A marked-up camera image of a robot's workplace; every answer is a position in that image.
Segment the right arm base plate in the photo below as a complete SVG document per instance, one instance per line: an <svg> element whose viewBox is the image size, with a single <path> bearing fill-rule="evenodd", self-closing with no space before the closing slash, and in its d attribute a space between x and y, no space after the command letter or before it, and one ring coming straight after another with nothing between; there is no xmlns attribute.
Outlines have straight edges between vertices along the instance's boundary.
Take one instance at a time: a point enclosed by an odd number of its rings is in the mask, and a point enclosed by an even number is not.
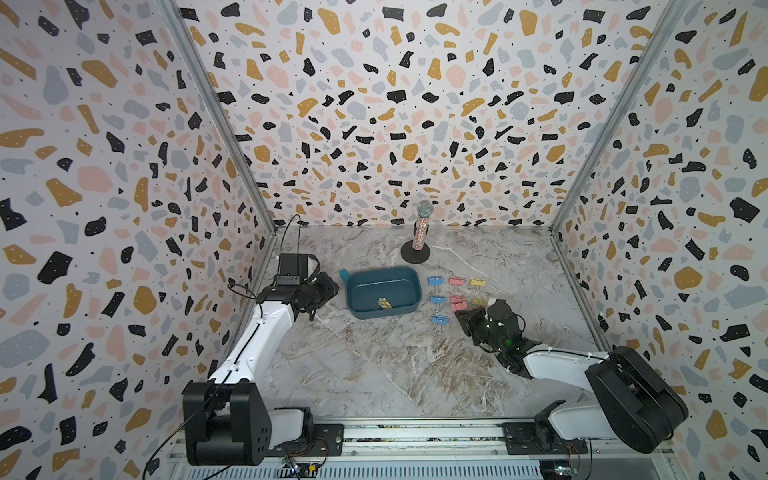
<svg viewBox="0 0 768 480"><path fill-rule="evenodd" d="M547 421L506 422L502 424L508 455L583 455L588 453L583 440L564 440Z"/></svg>

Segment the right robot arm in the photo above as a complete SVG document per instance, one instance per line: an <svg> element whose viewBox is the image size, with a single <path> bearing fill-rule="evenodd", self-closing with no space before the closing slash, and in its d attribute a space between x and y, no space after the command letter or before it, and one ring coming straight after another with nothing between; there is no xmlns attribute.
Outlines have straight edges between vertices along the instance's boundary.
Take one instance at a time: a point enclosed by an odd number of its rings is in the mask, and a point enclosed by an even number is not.
<svg viewBox="0 0 768 480"><path fill-rule="evenodd" d="M569 384L589 395L573 405L555 400L530 426L516 425L509 440L513 445L541 453L583 453L583 440L618 439L650 454L689 416L681 397L630 347L587 352L533 341L524 335L524 318L503 299L474 307L453 300L451 307L464 334L508 372Z"/></svg>

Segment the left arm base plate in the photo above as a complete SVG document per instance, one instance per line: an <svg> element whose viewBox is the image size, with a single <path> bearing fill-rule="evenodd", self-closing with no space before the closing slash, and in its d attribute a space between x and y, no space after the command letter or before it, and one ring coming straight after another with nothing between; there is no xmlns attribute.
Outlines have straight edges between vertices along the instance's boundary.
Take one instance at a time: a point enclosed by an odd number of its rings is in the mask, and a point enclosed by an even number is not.
<svg viewBox="0 0 768 480"><path fill-rule="evenodd" d="M292 458L339 457L342 454L345 426L343 423L314 424L304 429L296 440L288 441L267 451L267 457L284 457L289 454Z"/></svg>

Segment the microphone on black stand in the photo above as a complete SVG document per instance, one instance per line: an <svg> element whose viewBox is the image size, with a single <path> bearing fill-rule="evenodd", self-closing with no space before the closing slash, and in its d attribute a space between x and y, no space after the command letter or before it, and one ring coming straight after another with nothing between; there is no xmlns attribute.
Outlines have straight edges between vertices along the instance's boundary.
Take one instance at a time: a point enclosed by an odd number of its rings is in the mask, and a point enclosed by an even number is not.
<svg viewBox="0 0 768 480"><path fill-rule="evenodd" d="M422 200L417 205L413 239L401 247L401 257L410 264L424 263L430 257L430 248L426 244L426 237L429 229L429 218L433 210L433 204L429 200Z"/></svg>

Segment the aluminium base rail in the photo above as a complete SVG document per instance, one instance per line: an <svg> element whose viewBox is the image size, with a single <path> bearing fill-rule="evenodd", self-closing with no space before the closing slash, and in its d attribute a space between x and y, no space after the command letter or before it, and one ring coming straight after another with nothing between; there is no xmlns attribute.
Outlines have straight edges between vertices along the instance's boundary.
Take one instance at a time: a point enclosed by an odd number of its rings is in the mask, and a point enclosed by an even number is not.
<svg viewBox="0 0 768 480"><path fill-rule="evenodd" d="M270 454L258 466L192 466L182 441L164 479L682 479L671 446L637 453L613 439L579 440L547 453L522 440L523 418L326 418L305 457Z"/></svg>

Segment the teal plastic storage box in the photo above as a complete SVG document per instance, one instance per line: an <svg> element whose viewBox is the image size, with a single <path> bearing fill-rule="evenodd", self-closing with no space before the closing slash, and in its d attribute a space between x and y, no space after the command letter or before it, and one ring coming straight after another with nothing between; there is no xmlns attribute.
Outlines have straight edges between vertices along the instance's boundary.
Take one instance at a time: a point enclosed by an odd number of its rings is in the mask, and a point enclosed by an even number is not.
<svg viewBox="0 0 768 480"><path fill-rule="evenodd" d="M415 312L423 299L418 273L408 266L358 271L345 282L346 304L359 320L398 316ZM386 298L391 309L382 309L379 298Z"/></svg>

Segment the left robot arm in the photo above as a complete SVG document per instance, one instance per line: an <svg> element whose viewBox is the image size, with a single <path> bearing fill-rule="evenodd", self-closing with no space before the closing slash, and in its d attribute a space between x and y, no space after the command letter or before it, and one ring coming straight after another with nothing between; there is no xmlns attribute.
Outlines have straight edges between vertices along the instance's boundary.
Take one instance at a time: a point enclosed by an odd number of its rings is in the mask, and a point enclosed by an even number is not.
<svg viewBox="0 0 768 480"><path fill-rule="evenodd" d="M320 272L301 281L279 280L255 296L251 318L223 364L207 381L192 383L182 393L190 464L255 466L277 447L314 445L311 409L268 409L258 382L299 314L313 318L338 291L338 284Z"/></svg>

